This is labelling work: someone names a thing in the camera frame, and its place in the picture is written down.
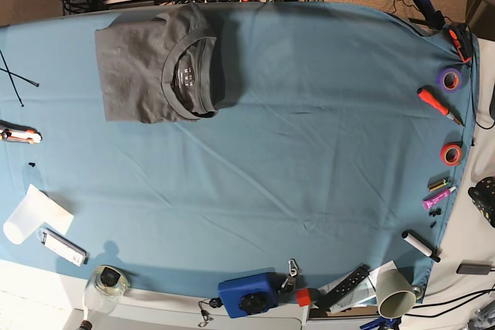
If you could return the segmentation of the grey T-shirt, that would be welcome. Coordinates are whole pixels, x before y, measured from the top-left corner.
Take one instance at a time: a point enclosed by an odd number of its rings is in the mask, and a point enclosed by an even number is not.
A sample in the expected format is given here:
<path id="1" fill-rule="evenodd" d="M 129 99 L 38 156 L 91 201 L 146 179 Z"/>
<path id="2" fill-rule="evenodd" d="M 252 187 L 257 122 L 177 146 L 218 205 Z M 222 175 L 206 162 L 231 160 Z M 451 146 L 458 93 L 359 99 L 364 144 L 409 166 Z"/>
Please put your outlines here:
<path id="1" fill-rule="evenodd" d="M 217 37 L 195 4 L 94 34 L 107 121 L 198 121 L 217 114 L 210 68 Z"/>

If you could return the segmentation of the blue tablecloth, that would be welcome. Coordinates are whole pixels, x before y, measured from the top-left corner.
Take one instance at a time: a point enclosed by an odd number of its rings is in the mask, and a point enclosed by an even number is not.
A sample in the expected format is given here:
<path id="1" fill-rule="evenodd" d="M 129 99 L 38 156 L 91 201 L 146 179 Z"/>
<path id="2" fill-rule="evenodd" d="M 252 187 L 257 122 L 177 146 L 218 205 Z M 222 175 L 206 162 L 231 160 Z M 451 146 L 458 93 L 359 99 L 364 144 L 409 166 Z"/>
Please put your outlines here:
<path id="1" fill-rule="evenodd" d="M 215 117 L 196 122 L 104 116 L 94 34 L 157 9 L 2 28 L 10 69 L 39 87 L 16 82 L 21 107 L 2 77 L 1 117 L 43 140 L 2 143 L 1 218 L 33 184 L 73 214 L 67 239 L 90 255 L 76 267 L 30 236 L 2 239 L 2 259 L 81 279 L 110 264 L 135 288 L 205 298 L 221 281 L 284 273 L 291 258 L 311 287 L 388 261 L 426 285 L 433 262 L 401 234 L 443 238 L 453 198 L 437 223 L 422 200 L 436 176 L 463 177 L 440 150 L 473 140 L 477 65 L 446 93 L 436 75 L 459 57 L 444 33 L 356 5 L 202 10 L 217 36 L 212 79 L 226 93 Z M 420 87 L 464 126 L 423 102 Z"/>

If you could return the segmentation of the silver carabiner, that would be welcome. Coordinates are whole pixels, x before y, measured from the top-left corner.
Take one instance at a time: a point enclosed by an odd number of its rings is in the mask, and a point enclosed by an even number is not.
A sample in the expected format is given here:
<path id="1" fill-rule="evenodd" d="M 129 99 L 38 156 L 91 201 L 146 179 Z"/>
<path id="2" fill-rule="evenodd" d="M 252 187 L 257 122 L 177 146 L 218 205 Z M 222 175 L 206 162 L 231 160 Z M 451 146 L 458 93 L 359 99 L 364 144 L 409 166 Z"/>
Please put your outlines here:
<path id="1" fill-rule="evenodd" d="M 294 258 L 288 260 L 288 275 L 290 277 L 296 277 L 299 274 L 299 266 Z"/>

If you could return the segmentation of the blue box with black knob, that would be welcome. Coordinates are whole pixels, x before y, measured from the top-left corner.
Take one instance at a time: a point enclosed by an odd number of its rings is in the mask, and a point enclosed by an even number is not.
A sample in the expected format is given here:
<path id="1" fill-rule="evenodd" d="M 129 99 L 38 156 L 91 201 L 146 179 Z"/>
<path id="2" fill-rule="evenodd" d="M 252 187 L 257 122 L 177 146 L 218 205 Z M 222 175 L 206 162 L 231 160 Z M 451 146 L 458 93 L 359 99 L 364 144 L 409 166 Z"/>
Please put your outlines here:
<path id="1" fill-rule="evenodd" d="M 272 273 L 223 281 L 218 284 L 217 292 L 230 318 L 263 314 L 279 304 Z"/>

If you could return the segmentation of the red cube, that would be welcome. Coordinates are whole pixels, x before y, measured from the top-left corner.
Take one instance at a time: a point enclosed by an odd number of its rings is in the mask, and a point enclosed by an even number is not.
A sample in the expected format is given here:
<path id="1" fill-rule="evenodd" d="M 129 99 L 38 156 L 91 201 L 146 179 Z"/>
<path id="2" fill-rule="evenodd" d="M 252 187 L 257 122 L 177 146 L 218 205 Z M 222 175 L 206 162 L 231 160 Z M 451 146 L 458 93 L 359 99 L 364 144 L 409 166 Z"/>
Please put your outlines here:
<path id="1" fill-rule="evenodd" d="M 297 290 L 295 298 L 299 307 L 310 306 L 312 304 L 312 296 L 308 288 Z"/>

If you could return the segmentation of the black remote control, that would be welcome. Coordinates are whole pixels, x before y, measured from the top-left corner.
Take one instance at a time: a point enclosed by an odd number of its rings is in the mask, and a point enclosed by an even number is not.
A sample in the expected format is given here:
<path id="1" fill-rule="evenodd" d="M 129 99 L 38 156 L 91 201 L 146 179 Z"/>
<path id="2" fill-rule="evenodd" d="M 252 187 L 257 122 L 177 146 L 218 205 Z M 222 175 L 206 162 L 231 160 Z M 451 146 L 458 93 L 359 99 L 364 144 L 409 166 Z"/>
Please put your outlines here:
<path id="1" fill-rule="evenodd" d="M 346 295 L 351 293 L 362 281 L 369 276 L 368 266 L 361 265 L 351 272 L 346 278 L 338 283 L 332 290 L 316 301 L 315 306 L 319 309 L 327 310 Z"/>

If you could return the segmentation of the purple glue tube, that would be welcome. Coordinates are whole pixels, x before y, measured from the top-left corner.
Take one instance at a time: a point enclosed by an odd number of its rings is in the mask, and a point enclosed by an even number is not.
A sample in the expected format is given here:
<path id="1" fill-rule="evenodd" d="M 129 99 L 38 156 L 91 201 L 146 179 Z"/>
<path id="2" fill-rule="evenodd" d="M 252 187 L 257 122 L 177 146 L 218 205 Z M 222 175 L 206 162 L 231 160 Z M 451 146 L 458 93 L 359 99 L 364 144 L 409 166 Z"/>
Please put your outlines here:
<path id="1" fill-rule="evenodd" d="M 427 199 L 422 201 L 422 207 L 424 210 L 431 209 L 438 202 L 450 196 L 456 190 L 456 186 L 448 187 L 441 192 L 436 193 L 433 196 L 429 196 Z"/>

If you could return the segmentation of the white marker black cap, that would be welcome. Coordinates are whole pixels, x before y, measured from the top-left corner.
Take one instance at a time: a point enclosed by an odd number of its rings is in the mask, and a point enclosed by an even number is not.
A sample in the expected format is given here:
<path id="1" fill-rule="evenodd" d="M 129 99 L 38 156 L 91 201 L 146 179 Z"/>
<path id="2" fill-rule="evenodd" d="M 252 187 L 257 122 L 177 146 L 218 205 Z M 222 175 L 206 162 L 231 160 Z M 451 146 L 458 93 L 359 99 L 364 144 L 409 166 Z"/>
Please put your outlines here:
<path id="1" fill-rule="evenodd" d="M 421 242 L 417 237 L 408 231 L 404 231 L 401 234 L 402 239 L 409 245 L 414 247 L 417 251 L 421 252 L 423 255 L 433 260 L 436 263 L 441 261 L 441 258 L 435 253 L 434 250 L 427 247 L 423 242 Z"/>

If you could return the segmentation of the gold battery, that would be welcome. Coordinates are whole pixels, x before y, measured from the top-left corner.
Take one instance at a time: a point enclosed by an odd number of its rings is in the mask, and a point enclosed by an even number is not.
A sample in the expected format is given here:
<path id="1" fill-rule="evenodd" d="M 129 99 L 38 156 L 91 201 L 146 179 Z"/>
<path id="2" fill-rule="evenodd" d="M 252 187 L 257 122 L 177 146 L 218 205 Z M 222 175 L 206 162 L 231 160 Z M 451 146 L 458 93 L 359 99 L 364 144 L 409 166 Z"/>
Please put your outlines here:
<path id="1" fill-rule="evenodd" d="M 432 182 L 432 183 L 428 184 L 428 191 L 433 192 L 437 189 L 440 189 L 440 188 L 446 186 L 448 183 L 449 183 L 448 178 L 443 178 L 443 179 L 440 179 L 436 182 Z"/>

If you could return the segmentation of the orange tape roll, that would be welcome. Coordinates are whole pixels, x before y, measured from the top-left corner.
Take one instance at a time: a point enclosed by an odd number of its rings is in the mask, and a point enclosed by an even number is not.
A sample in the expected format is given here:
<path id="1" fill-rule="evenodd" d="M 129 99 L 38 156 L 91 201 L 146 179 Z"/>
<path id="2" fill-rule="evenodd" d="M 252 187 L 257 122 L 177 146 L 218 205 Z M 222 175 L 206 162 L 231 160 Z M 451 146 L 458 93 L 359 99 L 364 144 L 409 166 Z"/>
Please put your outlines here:
<path id="1" fill-rule="evenodd" d="M 440 151 L 440 158 L 447 166 L 457 166 L 462 158 L 461 147 L 453 142 L 444 144 Z"/>

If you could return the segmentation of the clear glass bottle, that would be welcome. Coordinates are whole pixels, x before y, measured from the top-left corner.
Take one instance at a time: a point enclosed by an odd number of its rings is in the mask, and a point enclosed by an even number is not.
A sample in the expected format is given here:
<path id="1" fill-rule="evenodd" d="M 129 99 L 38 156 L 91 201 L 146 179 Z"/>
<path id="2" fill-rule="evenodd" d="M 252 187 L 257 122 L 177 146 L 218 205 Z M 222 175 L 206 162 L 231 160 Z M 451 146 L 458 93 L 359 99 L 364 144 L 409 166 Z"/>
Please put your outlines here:
<path id="1" fill-rule="evenodd" d="M 83 319 L 78 329 L 95 329 L 120 303 L 128 290 L 128 279 L 117 268 L 101 265 L 94 269 L 83 295 Z"/>

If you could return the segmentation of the white labelled box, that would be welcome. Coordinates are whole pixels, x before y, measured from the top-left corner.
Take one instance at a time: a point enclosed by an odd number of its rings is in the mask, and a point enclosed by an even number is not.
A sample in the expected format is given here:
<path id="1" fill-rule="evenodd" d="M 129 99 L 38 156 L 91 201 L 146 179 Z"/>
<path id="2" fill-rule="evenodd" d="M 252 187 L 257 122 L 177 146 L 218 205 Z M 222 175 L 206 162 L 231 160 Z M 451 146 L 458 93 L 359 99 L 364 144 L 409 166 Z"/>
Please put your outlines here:
<path id="1" fill-rule="evenodd" d="M 80 267 L 87 263 L 87 251 L 58 233 L 41 228 L 37 231 L 37 236 L 42 245 L 73 265 Z"/>

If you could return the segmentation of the grey green mug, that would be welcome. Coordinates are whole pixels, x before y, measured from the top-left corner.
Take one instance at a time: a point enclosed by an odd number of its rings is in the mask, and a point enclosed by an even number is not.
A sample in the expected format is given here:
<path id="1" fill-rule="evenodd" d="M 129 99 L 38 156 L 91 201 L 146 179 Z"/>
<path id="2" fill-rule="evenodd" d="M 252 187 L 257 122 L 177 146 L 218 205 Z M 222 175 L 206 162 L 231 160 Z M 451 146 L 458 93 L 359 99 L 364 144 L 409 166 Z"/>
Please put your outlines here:
<path id="1" fill-rule="evenodd" d="M 416 293 L 404 275 L 397 269 L 378 275 L 376 285 L 377 310 L 381 317 L 400 318 L 416 302 Z"/>

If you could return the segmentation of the purple tape roll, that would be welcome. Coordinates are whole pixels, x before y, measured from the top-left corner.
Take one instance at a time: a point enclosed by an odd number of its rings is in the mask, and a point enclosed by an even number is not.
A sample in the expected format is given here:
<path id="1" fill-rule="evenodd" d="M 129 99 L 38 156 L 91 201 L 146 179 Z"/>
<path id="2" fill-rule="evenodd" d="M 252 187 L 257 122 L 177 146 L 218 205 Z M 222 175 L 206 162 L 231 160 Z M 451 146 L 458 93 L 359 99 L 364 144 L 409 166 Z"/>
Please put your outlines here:
<path id="1" fill-rule="evenodd" d="M 448 67 L 437 74 L 435 82 L 443 91 L 451 94 L 461 87 L 462 75 L 457 68 Z"/>

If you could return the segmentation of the white paper sheet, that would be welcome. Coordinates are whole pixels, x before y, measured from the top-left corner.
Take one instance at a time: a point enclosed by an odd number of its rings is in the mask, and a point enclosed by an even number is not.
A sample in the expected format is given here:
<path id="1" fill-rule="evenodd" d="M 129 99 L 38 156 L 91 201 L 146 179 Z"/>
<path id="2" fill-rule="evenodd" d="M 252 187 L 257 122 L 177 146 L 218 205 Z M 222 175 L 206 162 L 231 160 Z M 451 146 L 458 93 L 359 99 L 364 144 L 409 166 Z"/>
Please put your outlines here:
<path id="1" fill-rule="evenodd" d="M 33 232 L 43 224 L 47 224 L 59 234 L 64 236 L 67 234 L 73 222 L 73 214 L 53 201 L 33 184 L 28 187 L 22 202 L 24 220 L 30 232 Z"/>

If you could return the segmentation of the translucent plastic cup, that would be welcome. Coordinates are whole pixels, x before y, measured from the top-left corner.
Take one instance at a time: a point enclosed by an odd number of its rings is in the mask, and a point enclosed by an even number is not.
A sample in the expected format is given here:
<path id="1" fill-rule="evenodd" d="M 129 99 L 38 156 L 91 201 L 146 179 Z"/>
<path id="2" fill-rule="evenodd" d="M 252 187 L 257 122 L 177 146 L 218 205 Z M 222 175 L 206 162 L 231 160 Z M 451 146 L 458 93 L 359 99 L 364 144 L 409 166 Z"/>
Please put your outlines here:
<path id="1" fill-rule="evenodd" d="M 27 239 L 27 237 L 35 231 L 34 230 L 33 232 L 30 232 L 29 229 L 26 227 L 26 221 L 24 220 L 24 211 L 22 207 L 23 202 L 21 201 L 12 212 L 10 217 L 3 224 L 3 232 L 5 236 L 11 243 L 16 245 L 23 243 Z"/>

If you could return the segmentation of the blue black clamp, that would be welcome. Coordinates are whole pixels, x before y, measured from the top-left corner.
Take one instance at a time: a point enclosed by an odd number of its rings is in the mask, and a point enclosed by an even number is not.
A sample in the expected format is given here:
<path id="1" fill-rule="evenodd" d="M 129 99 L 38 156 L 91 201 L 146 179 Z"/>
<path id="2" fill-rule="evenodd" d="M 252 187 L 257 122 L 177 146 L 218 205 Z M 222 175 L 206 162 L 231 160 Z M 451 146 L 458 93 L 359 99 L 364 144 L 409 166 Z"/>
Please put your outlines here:
<path id="1" fill-rule="evenodd" d="M 440 10 L 437 10 L 430 0 L 412 0 L 415 7 L 423 15 L 424 20 L 410 19 L 411 22 L 418 25 L 427 26 L 432 30 L 442 30 L 446 24 L 444 16 Z"/>

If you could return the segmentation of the orange black utility knife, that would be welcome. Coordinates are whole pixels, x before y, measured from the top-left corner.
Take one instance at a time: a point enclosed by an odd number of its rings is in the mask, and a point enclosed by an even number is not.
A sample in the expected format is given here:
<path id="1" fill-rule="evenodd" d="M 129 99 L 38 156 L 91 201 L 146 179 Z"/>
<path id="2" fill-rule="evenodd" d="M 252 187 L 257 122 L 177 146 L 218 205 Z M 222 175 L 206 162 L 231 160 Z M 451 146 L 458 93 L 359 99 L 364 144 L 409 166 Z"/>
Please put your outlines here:
<path id="1" fill-rule="evenodd" d="M 34 128 L 1 121 L 1 140 L 33 145 L 39 144 L 43 137 Z"/>

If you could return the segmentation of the orange black tool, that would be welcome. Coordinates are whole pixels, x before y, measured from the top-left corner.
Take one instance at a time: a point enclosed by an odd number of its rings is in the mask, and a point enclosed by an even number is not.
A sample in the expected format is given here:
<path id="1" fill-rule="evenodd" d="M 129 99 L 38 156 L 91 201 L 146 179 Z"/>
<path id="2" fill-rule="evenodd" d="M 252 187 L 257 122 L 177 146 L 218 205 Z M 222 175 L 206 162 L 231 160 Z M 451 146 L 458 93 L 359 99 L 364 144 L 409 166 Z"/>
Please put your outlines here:
<path id="1" fill-rule="evenodd" d="M 473 41 L 471 32 L 466 23 L 453 23 L 448 27 L 449 35 L 456 52 L 463 63 L 473 58 Z"/>

